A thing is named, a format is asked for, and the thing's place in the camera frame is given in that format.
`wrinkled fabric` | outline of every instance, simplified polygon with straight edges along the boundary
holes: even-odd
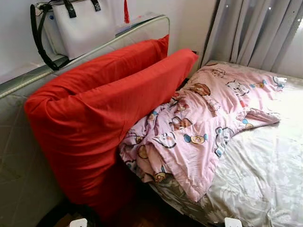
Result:
[[[222,63],[244,73],[267,73]],[[303,80],[287,77],[280,95],[280,122],[235,135],[199,202],[191,201],[170,174],[150,186],[170,206],[205,226],[223,223],[225,217],[236,217],[248,227],[303,226],[303,106],[298,103]]]
[[[279,121],[275,100],[285,82],[272,73],[205,66],[170,103],[128,132],[120,156],[144,182],[161,182],[173,174],[187,196],[198,201],[235,134]]]

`cartoon character print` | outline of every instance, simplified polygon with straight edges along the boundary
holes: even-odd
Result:
[[[216,112],[218,110],[221,109],[221,105],[220,103],[216,102],[215,100],[213,99],[210,99],[208,102],[207,102],[207,105],[208,105],[208,109],[212,112]]]
[[[245,85],[239,83],[238,81],[234,80],[231,82],[228,82],[226,84],[226,86],[228,86],[230,89],[232,89],[236,95],[238,96],[243,96],[247,93],[250,92],[250,90],[248,89],[248,87],[246,87]]]
[[[211,112],[216,112],[221,109],[220,103],[212,99],[210,96],[205,96],[204,99],[206,100],[207,107]]]
[[[178,92],[174,93],[174,95],[170,99],[170,103],[169,103],[169,105],[170,105],[171,108],[178,104],[179,99],[180,99],[179,96],[180,96],[180,94]]]
[[[187,110],[189,108],[189,105],[187,105],[187,104],[178,104],[178,106],[177,106],[177,110],[174,112],[175,114],[178,114],[178,113],[180,113],[180,112],[182,112],[182,111],[185,111],[185,110]]]
[[[131,139],[130,141],[132,141],[132,144],[139,144],[144,139],[143,136],[138,136],[135,132],[128,132],[125,139],[127,139],[127,138]]]
[[[176,137],[172,132],[161,134],[152,139],[168,149],[176,146]]]
[[[266,80],[263,80],[260,83],[250,84],[250,87],[252,88],[264,88],[264,86],[267,84]]]
[[[222,69],[212,69],[212,74],[215,77],[223,78],[226,75],[226,72]]]
[[[217,65],[217,64],[218,63],[215,63],[215,62],[214,63],[207,63],[205,66],[213,66],[213,65]],[[208,71],[208,68],[207,67],[202,67],[197,72],[201,72],[201,71]]]
[[[171,119],[172,122],[169,122],[170,127],[174,128],[174,131],[184,129],[190,125],[192,125],[192,122],[190,122],[189,119],[184,118],[180,119],[179,117],[174,117]]]
[[[158,113],[156,111],[153,111],[147,118],[148,121],[154,121],[157,117]]]
[[[284,88],[284,84],[286,83],[286,78],[280,78],[280,77],[273,77],[273,81],[274,83],[277,84],[277,87],[279,89],[283,89]]]
[[[251,123],[248,123],[247,119],[243,119],[243,124],[245,124],[245,129],[252,129],[254,126]]]
[[[193,87],[190,87],[189,90],[199,94],[200,96],[209,96],[210,89],[206,84],[195,83]]]
[[[216,148],[214,149],[214,153],[218,157],[221,157],[223,152],[225,151],[228,141],[232,138],[233,130],[231,130],[228,127],[226,128],[218,127],[216,128],[215,132],[217,135],[215,139]]]
[[[183,137],[186,143],[192,142],[193,144],[203,144],[208,140],[207,134],[204,134],[204,136],[189,136],[187,134],[184,134]]]
[[[140,146],[138,148],[138,156],[142,159],[148,159],[148,156],[147,156],[147,152],[146,152],[146,147],[143,145],[143,146]]]
[[[162,172],[155,174],[154,179],[156,183],[160,183],[166,178],[166,172],[163,166],[161,166]]]

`bedsheet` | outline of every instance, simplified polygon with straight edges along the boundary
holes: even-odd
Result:
[[[229,65],[242,72],[263,73]],[[150,186],[180,213],[205,225],[232,217],[243,226],[303,226],[301,97],[303,79],[288,77],[279,101],[280,123],[235,135],[221,157],[212,186],[199,202],[192,202],[172,175]]]

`bag strap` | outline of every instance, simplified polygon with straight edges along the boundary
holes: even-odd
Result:
[[[101,11],[101,7],[98,0],[91,0],[91,2],[93,3],[96,12]]]
[[[68,14],[70,15],[70,18],[74,18],[77,16],[76,11],[74,9],[74,6],[72,6],[71,2],[69,0],[63,0],[65,7],[68,11]]]
[[[76,11],[74,9],[74,6],[72,6],[71,2],[69,0],[63,0],[63,2],[65,4],[65,7],[68,11],[70,18],[77,17]],[[96,12],[101,11],[101,7],[98,0],[91,0],[91,2],[93,3]]]
[[[52,9],[52,6],[49,4],[44,4],[41,6],[41,10],[43,11],[43,15],[37,28],[37,21],[36,21],[36,9],[35,6],[32,4],[30,6],[30,19],[31,19],[31,26],[32,26],[32,33],[34,37],[35,44],[38,49],[38,53],[42,57],[43,61],[52,69],[52,70],[59,70],[60,68],[66,66],[70,63],[70,60],[64,61],[61,65],[57,66],[55,62],[53,62],[47,55],[45,49],[43,48],[42,44],[42,30],[43,30],[43,23],[45,21],[45,17],[48,11]]]

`white wall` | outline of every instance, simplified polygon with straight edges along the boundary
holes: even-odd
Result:
[[[165,14],[170,19],[169,54],[178,49],[185,0],[128,0],[129,14],[136,18],[148,11]]]
[[[216,0],[187,0],[184,6],[178,48],[198,51],[199,60],[194,65],[191,75],[200,65],[215,5]]]
[[[201,61],[215,5],[216,0],[128,0],[131,18],[147,11],[169,16],[169,54],[182,48],[198,51],[199,60],[191,75]]]
[[[277,73],[293,77],[303,78],[303,20],[294,35]]]
[[[34,1],[0,2],[0,83],[3,83],[36,68],[42,60],[31,34],[29,7]]]

